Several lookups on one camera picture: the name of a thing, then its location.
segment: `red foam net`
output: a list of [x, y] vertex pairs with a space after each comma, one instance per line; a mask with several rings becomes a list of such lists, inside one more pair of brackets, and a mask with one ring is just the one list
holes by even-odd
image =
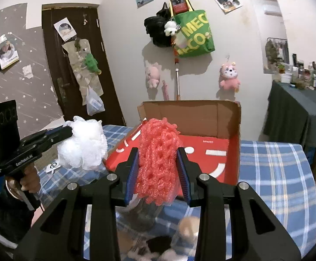
[[182, 146], [176, 124], [150, 119], [141, 128], [139, 170], [135, 191], [146, 203], [172, 203], [180, 187], [176, 151]]

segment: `silver bolt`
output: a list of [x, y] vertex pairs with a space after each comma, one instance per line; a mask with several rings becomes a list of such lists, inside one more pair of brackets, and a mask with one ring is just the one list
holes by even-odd
[[114, 181], [117, 178], [116, 174], [108, 174], [106, 177], [109, 181]]
[[69, 190], [74, 190], [74, 189], [77, 188], [77, 184], [76, 184], [75, 182], [71, 182], [71, 183], [69, 183], [69, 184], [67, 185], [67, 188], [68, 188]]
[[199, 178], [202, 180], [202, 181], [207, 181], [210, 176], [208, 174], [200, 174], [199, 175]]
[[249, 185], [248, 185], [246, 182], [241, 182], [241, 183], [239, 184], [239, 187], [240, 187], [241, 189], [243, 189], [243, 190], [246, 190], [246, 189], [249, 188]]

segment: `pink bear plush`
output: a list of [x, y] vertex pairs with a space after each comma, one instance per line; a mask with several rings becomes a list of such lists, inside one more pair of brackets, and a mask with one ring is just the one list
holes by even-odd
[[222, 65], [221, 67], [221, 75], [224, 78], [220, 82], [220, 86], [223, 89], [231, 89], [234, 88], [235, 92], [239, 91], [240, 81], [238, 79], [238, 73], [235, 69], [235, 62], [233, 62], [231, 65]]
[[146, 68], [146, 81], [148, 88], [157, 88], [160, 81], [161, 65], [157, 62]]

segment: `dark brown door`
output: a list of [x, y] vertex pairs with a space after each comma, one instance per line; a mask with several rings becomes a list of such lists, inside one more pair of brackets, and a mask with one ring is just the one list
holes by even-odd
[[[89, 41], [91, 53], [98, 61], [98, 67], [102, 71], [99, 79], [104, 91], [101, 99], [104, 102], [105, 111], [93, 116], [87, 114], [86, 105], [82, 106], [79, 85], [70, 66], [67, 52], [62, 48], [64, 42], [54, 28], [54, 24], [65, 17], [74, 27], [77, 37]], [[103, 125], [126, 125], [114, 89], [97, 19], [98, 15], [95, 8], [67, 7], [42, 11], [44, 45], [51, 78], [65, 120], [72, 120], [73, 116], [80, 116], [86, 120], [102, 120]]]

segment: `door handle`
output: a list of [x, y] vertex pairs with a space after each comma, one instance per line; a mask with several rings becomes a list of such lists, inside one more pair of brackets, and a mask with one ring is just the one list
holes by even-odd
[[64, 84], [64, 80], [62, 77], [59, 77], [57, 79], [58, 81], [58, 87], [59, 87], [59, 92], [60, 92], [60, 96], [61, 96], [61, 100], [63, 101], [63, 103], [65, 104], [67, 102], [67, 97], [66, 97], [66, 91], [64, 89], [64, 87], [67, 87], [70, 85], [70, 83], [65, 83]]

